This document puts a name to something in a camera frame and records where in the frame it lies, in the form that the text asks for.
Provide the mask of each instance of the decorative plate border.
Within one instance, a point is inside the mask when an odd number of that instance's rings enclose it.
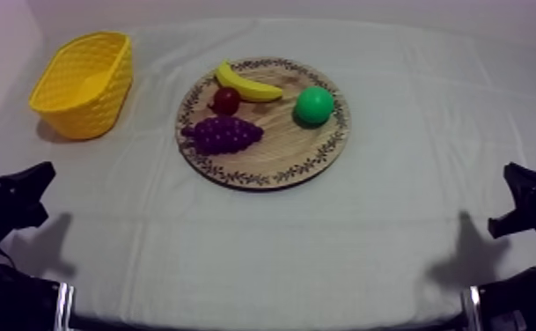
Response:
[[[314,68],[277,57],[258,57],[234,61],[231,63],[235,71],[245,69],[257,69],[260,67],[283,67],[286,70],[296,71],[300,75],[308,77],[316,86],[328,90],[334,96],[334,112],[336,130],[316,151],[302,164],[292,165],[287,169],[276,171],[270,175],[261,173],[229,172],[221,165],[215,165],[211,156],[200,155],[193,148],[184,148],[186,139],[181,135],[181,129],[192,126],[190,119],[194,113],[194,106],[200,101],[200,94],[204,87],[215,83],[214,70],[202,77],[194,87],[186,94],[181,102],[176,123],[176,138],[180,145],[180,151],[198,172],[218,184],[224,184],[230,188],[271,190],[288,188],[305,182],[326,170],[340,155],[349,134],[349,108],[346,100],[342,97],[339,89],[325,75]]]

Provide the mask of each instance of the yellow banana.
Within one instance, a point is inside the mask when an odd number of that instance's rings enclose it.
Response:
[[[220,85],[234,88],[245,101],[267,102],[282,97],[281,88],[239,76],[226,60],[218,66],[216,75]]]

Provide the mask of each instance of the woven basket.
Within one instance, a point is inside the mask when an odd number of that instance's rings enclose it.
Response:
[[[131,82],[129,37],[87,34],[58,50],[29,106],[62,136],[94,138],[114,126]]]

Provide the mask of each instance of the toy fruit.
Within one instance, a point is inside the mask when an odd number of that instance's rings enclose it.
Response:
[[[237,117],[218,116],[198,122],[193,129],[185,127],[181,134],[193,140],[198,153],[214,155],[244,150],[261,140],[263,129]]]
[[[329,119],[334,111],[334,97],[328,90],[312,86],[300,93],[294,107],[296,117],[311,125],[320,125]]]
[[[214,94],[214,104],[208,105],[208,108],[216,114],[230,116],[237,113],[240,102],[241,95],[237,90],[232,87],[221,87]]]
[[[226,61],[218,66],[216,76],[220,85],[236,89],[245,101],[268,102],[282,97],[281,88],[243,78]]]

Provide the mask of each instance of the green ball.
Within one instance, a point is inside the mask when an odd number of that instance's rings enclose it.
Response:
[[[312,86],[300,93],[294,113],[297,118],[308,124],[325,123],[334,111],[334,97],[328,90]]]

